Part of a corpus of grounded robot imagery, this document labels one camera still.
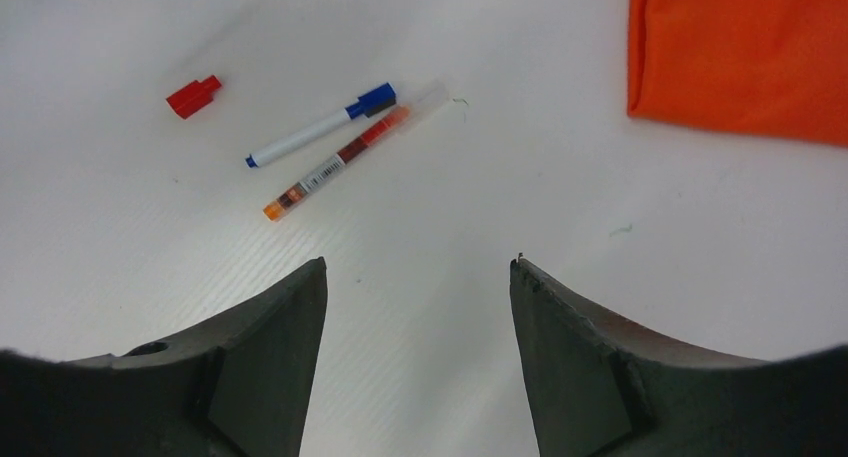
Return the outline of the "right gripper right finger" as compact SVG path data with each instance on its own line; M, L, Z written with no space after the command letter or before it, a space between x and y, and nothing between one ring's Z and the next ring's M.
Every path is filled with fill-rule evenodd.
M524 258L510 265L543 456L843 456L847 349L764 361L646 328Z

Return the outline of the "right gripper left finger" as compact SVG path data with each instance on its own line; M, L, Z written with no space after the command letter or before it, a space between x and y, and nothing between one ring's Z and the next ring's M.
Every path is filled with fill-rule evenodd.
M322 258L129 353L1 354L5 456L296 456L328 300Z

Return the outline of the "red orange pen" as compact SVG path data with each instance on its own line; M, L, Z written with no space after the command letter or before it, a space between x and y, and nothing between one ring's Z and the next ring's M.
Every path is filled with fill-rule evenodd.
M327 160L319 164L311 172L290 186L285 192L267 204L264 215L270 221L279 221L301 201L314 194L324 184L340 173L349 163L381 138L397 130L410 120L412 108L410 105L396 106L377 123L362 132Z

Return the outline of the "thin blue-tip pen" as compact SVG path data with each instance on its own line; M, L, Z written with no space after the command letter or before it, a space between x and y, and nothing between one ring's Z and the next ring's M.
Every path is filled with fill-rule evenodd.
M345 126L359 116L360 113L340 109L293 134L279 138L260 150L252 152L245 158L245 163L249 168L266 166Z

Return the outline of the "blue marker cap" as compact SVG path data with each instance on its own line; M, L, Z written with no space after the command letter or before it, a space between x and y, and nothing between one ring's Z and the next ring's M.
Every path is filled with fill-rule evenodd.
M350 120L361 116L370 118L394 106L397 102L396 91L388 82L360 95L357 100L345 108Z

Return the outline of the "clear pen cap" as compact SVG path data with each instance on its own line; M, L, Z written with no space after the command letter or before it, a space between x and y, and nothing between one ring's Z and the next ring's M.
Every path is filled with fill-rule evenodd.
M403 125L412 125L428 117L448 100L444 82L433 80L426 84L404 84L398 91L398 106L403 108Z

